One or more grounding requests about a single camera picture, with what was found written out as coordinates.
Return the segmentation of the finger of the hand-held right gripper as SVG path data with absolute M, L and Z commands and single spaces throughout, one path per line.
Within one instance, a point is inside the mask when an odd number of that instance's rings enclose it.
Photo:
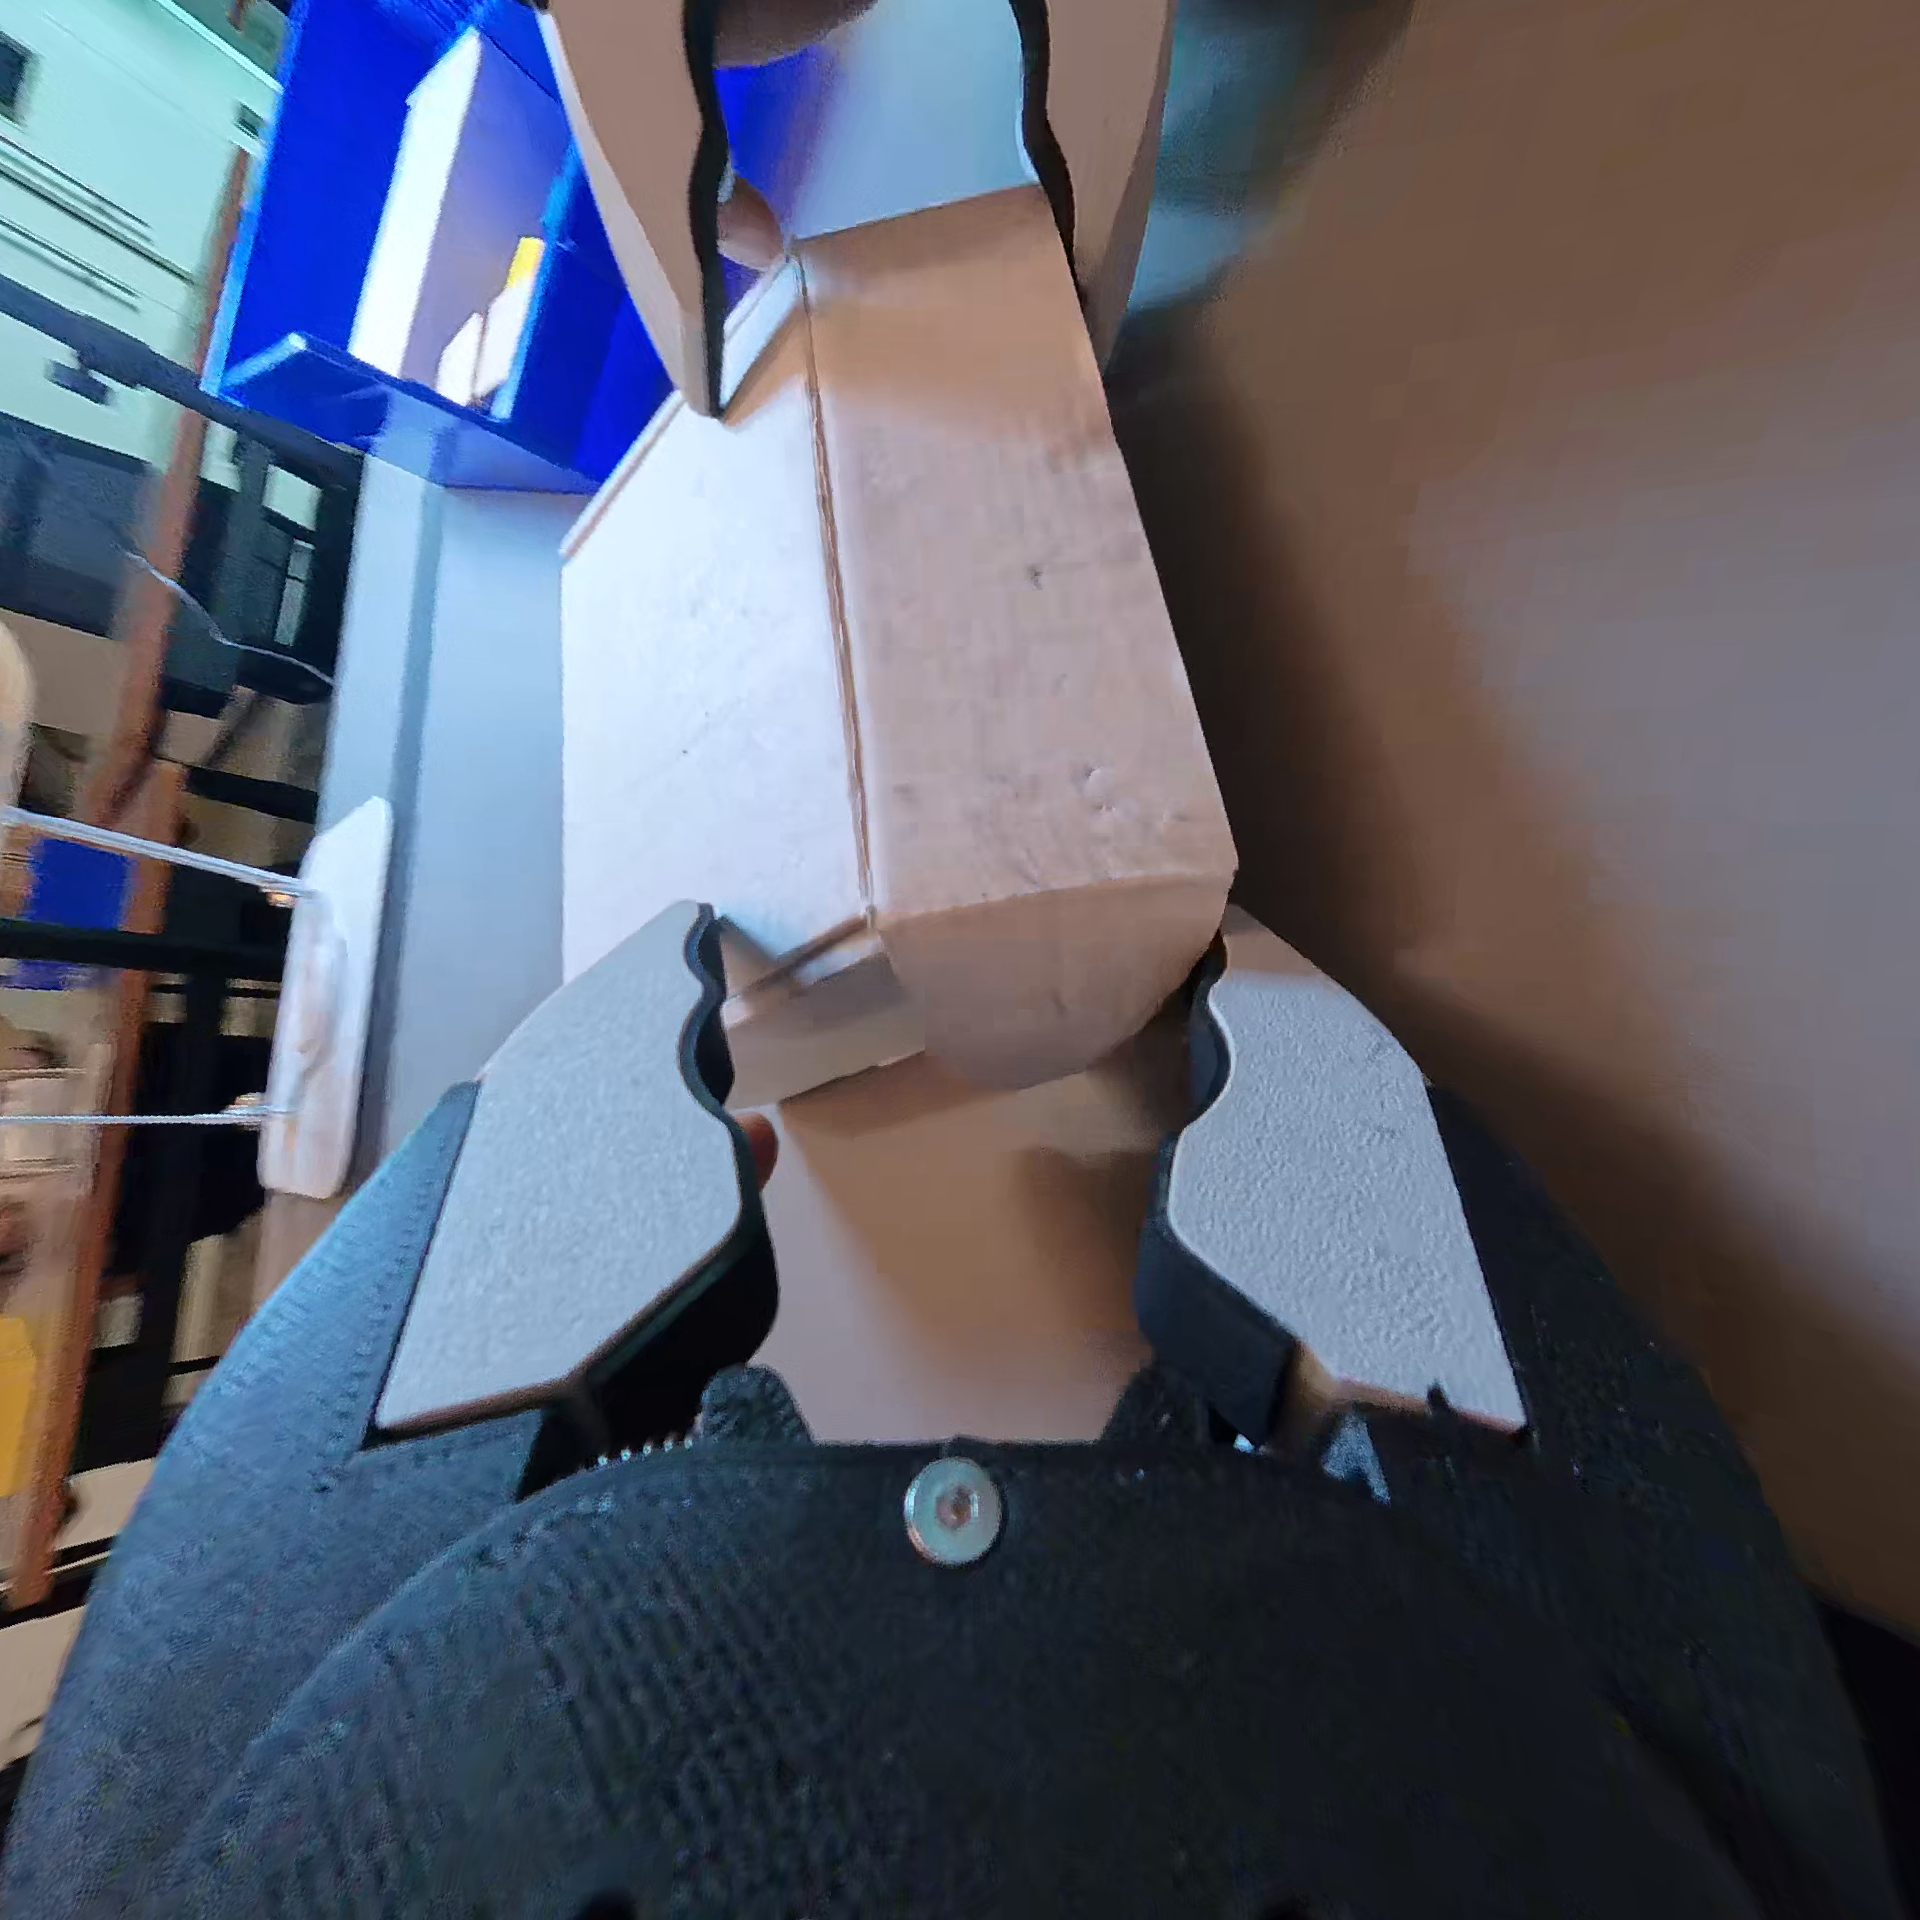
M 1174 2 L 1013 2 L 1019 143 L 1098 363 L 1132 300 L 1162 142 Z
M 722 407 L 713 3 L 542 2 L 540 38 L 616 268 L 671 388 Z

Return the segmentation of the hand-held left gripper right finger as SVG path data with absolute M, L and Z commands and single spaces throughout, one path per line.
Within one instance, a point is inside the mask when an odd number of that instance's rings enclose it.
M 1163 1139 L 1133 1308 L 1156 1361 L 1252 1448 L 1351 1411 L 1513 1438 L 1524 1393 L 1410 1052 L 1228 908 L 1187 1018 L 1191 1111 Z

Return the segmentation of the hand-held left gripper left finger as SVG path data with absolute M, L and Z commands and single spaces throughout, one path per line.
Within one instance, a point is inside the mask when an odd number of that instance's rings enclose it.
M 680 900 L 498 1048 L 375 1402 L 382 1438 L 533 1411 L 561 1452 L 638 1452 L 755 1356 L 778 1266 L 727 1109 L 722 999 L 716 914 Z

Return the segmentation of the blue plastic bin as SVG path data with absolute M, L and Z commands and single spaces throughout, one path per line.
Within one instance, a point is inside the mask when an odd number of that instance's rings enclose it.
M 228 268 L 209 390 L 430 481 L 590 493 L 667 395 L 572 142 L 549 189 L 516 370 L 470 410 L 350 353 L 408 99 L 479 28 L 561 104 L 531 3 L 300 2 Z

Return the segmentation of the brown cardboard box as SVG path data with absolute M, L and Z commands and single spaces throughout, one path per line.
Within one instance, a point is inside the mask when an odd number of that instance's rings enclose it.
M 1092 1438 L 1236 845 L 1052 213 L 800 242 L 726 376 L 559 545 L 564 978 L 716 909 L 818 1438 Z

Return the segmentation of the person's right hand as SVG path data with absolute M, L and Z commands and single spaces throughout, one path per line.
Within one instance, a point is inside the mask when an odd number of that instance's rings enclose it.
M 722 259 L 755 275 L 775 271 L 787 252 L 774 207 L 731 164 L 718 189 L 716 246 Z

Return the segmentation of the white mounting plate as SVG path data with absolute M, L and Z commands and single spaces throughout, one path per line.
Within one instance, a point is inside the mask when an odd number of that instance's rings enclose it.
M 255 1145 L 267 1193 L 323 1201 L 346 1188 L 391 840 L 391 805 L 371 795 L 323 827 L 300 861 Z

